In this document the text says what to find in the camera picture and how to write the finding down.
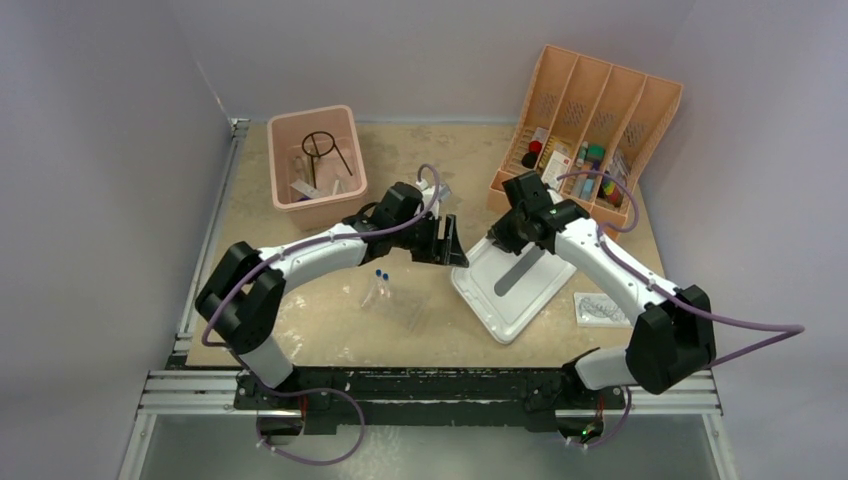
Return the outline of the white plastic lid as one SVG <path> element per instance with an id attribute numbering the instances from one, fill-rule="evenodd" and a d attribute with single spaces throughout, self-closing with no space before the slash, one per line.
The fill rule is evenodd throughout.
<path id="1" fill-rule="evenodd" d="M 576 273 L 572 264 L 533 243 L 515 255 L 483 238 L 467 258 L 468 267 L 452 270 L 451 283 L 494 340 L 504 345 L 512 343 Z"/>

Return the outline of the white paper packet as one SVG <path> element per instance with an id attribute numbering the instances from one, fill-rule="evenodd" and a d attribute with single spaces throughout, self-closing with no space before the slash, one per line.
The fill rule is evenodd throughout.
<path id="1" fill-rule="evenodd" d="M 311 184 L 298 179 L 290 184 L 292 190 L 297 191 L 300 195 L 300 199 L 318 199 L 325 196 L 325 193 L 322 190 L 319 190 L 312 186 Z"/>

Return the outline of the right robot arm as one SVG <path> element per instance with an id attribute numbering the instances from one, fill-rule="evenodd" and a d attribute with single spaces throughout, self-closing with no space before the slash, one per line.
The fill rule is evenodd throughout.
<path id="1" fill-rule="evenodd" d="M 536 172 L 504 181 L 510 208 L 487 237 L 504 252 L 529 244 L 573 265 L 633 323 L 625 347 L 598 348 L 566 363 L 564 399 L 584 407 L 607 387 L 639 386 L 658 395 L 716 358 L 710 300 L 681 289 L 620 248 L 581 205 L 555 200 Z"/>

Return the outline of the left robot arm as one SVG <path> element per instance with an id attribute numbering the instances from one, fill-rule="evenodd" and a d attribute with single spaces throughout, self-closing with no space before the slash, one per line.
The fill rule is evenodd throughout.
<path id="1" fill-rule="evenodd" d="M 283 297 L 337 270 L 355 268 L 398 248 L 412 261 L 466 268 L 456 218 L 435 213 L 436 197 L 397 182 L 327 231 L 299 242 L 257 249 L 229 247 L 194 301 L 195 311 L 223 340 L 231 355 L 259 381 L 272 408 L 297 399 L 294 366 L 272 338 Z"/>

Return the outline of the white instruction box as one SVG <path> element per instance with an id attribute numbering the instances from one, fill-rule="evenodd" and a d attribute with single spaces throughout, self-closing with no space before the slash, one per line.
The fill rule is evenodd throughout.
<path id="1" fill-rule="evenodd" d="M 564 180 L 564 175 L 569 172 L 571 164 L 572 159 L 567 153 L 554 149 L 543 170 L 541 176 L 542 182 L 550 189 L 559 190 Z"/>

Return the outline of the orange cap highlighter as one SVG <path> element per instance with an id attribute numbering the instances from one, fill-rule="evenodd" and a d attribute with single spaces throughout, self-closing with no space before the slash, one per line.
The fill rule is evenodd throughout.
<path id="1" fill-rule="evenodd" d="M 575 181 L 570 191 L 570 194 L 576 198 L 580 198 L 584 189 L 584 184 L 587 179 L 587 173 L 591 170 L 590 163 L 584 163 L 579 171 L 579 175 L 575 176 Z"/>

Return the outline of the yellow envelope box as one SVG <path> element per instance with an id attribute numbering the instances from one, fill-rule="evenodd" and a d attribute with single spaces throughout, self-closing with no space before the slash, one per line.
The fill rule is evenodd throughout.
<path id="1" fill-rule="evenodd" d="M 569 140 L 564 140 L 556 136 L 551 136 L 546 145 L 546 152 L 558 151 L 566 156 L 570 156 L 573 152 L 573 144 Z"/>

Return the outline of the white glue stick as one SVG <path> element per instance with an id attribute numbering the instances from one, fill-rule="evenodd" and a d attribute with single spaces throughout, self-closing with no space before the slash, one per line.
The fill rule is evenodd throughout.
<path id="1" fill-rule="evenodd" d="M 588 147 L 589 147 L 588 141 L 582 141 L 581 142 L 580 147 L 578 149 L 576 159 L 575 159 L 575 165 L 576 166 L 581 167 L 585 163 Z"/>

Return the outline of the printed paper sheet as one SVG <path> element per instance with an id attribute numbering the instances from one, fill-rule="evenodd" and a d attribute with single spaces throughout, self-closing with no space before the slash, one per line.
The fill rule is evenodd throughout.
<path id="1" fill-rule="evenodd" d="M 581 327 L 631 328 L 631 321 L 611 298 L 603 293 L 574 294 L 575 318 Z"/>

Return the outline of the green eraser block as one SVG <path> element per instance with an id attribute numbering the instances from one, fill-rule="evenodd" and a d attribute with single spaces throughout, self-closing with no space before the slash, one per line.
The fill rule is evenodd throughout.
<path id="1" fill-rule="evenodd" d="M 601 145 L 590 144 L 586 152 L 586 162 L 591 170 L 597 170 L 604 160 L 606 150 Z"/>

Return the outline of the pink four-slot file organizer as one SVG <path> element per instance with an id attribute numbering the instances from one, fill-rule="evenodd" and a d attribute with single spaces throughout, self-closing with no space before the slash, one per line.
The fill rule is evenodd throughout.
<path id="1" fill-rule="evenodd" d="M 543 144 L 536 167 L 542 175 L 551 136 L 569 140 L 572 164 L 557 190 L 584 207 L 598 222 L 623 227 L 632 218 L 624 194 L 635 190 L 681 103 L 678 82 L 605 60 L 547 45 L 534 67 L 516 131 L 489 186 L 487 207 L 503 213 L 508 201 L 504 181 L 530 171 L 520 160 L 531 140 Z M 601 145 L 606 154 L 590 170 L 580 198 L 570 194 L 581 167 L 575 159 L 582 141 Z"/>

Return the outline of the pink plastic bin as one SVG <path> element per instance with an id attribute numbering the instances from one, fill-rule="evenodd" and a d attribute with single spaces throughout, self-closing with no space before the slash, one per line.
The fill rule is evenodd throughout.
<path id="1" fill-rule="evenodd" d="M 301 231 L 326 228 L 357 213 L 367 202 L 368 181 L 352 110 L 335 105 L 277 115 L 267 123 L 274 207 Z M 325 196 L 300 199 L 290 184 L 297 179 L 293 159 L 312 164 L 316 188 Z M 331 194 L 334 181 L 343 192 Z"/>

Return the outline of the aluminium frame rail base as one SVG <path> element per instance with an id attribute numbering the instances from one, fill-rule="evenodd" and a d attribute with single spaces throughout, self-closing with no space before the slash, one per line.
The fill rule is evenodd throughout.
<path id="1" fill-rule="evenodd" d="M 733 479 L 713 376 L 665 393 L 576 392 L 565 366 L 621 351 L 625 329 L 585 330 L 571 279 L 514 343 L 495 342 L 442 266 L 395 250 L 395 288 L 423 298 L 417 326 L 359 298 L 372 265 L 287 294 L 274 339 L 296 366 L 267 394 L 186 312 L 183 364 L 145 383 L 124 479 Z"/>

